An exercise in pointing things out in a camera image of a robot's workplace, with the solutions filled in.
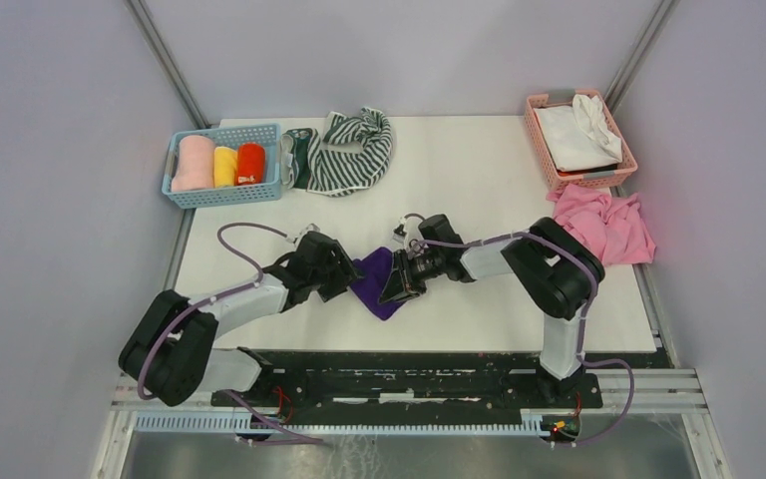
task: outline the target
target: rolled towel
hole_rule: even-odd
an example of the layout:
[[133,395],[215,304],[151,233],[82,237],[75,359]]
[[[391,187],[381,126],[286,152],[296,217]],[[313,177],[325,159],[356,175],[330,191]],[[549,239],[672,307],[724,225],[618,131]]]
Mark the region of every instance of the rolled towel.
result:
[[256,143],[246,143],[239,147],[236,184],[256,185],[262,183],[265,174],[265,149]]
[[178,170],[172,179],[173,192],[210,189],[215,143],[201,135],[189,135],[178,145]]
[[213,162],[212,179],[215,187],[234,186],[236,184],[236,150],[229,147],[215,147]]

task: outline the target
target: white tabletop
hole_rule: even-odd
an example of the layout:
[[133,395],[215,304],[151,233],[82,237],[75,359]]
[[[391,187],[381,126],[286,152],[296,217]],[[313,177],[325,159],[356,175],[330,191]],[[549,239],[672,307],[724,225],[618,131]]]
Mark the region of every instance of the white tabletop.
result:
[[[528,228],[550,216],[547,186],[519,117],[392,118],[396,149],[386,176],[347,198],[289,190],[277,202],[195,212],[177,291],[210,292],[242,281],[252,268],[218,243],[231,222],[263,223],[290,234],[315,223],[353,257],[392,247],[392,230],[407,213],[443,213],[464,241]],[[323,119],[224,120],[223,127],[276,122],[320,129]],[[261,264],[290,244],[266,232],[226,237]],[[357,351],[539,351],[542,312],[511,274],[471,284],[444,276],[388,321],[371,314],[350,291],[322,303],[316,294],[283,314],[233,331],[216,347]],[[653,351],[641,295],[629,265],[610,266],[589,313],[587,351]]]

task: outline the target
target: metal corner post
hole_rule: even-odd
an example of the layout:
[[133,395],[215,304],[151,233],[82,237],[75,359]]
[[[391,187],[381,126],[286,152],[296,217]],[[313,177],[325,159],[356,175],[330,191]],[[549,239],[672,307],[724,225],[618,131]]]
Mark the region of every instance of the metal corner post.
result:
[[128,6],[140,31],[143,32],[143,36],[149,46],[151,46],[154,56],[160,62],[160,66],[163,67],[163,71],[166,72],[166,76],[169,78],[172,86],[175,87],[175,93],[181,100],[181,104],[187,111],[187,115],[189,115],[192,123],[198,129],[209,128],[209,123],[198,107],[192,91],[189,85],[187,85],[184,75],[181,73],[181,69],[175,63],[172,52],[169,50],[166,42],[163,41],[163,37],[154,23],[151,11],[149,11],[148,5],[145,4],[145,0],[125,0],[125,4]]
[[603,96],[606,105],[613,112],[620,105],[623,96],[632,84],[632,80],[638,74],[641,64],[650,53],[650,49],[678,3],[679,0],[660,0],[656,8],[653,9],[653,13],[647,20],[647,23],[644,24],[644,27],[639,32],[638,37],[636,37],[635,42],[633,42],[632,52],[624,60],[617,73],[615,73],[609,89],[606,90],[606,94]]

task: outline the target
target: striped cloth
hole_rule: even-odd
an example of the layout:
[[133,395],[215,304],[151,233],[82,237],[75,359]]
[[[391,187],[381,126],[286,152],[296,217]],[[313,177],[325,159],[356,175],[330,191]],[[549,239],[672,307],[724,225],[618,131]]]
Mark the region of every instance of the striped cloth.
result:
[[[373,187],[389,169],[393,134],[383,112],[363,108],[359,117],[332,112],[327,116],[323,140],[312,130],[309,141],[310,179],[307,190],[328,197],[346,197]],[[321,148],[359,142],[361,153],[334,152]]]

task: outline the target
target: pink rolled towel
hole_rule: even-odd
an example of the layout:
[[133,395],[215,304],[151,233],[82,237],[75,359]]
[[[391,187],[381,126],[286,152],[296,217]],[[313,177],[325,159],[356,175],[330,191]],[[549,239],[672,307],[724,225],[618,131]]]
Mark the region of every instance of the pink rolled towel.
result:
[[213,188],[212,152],[215,143],[201,135],[189,135],[178,145],[178,170],[172,178],[172,192]]

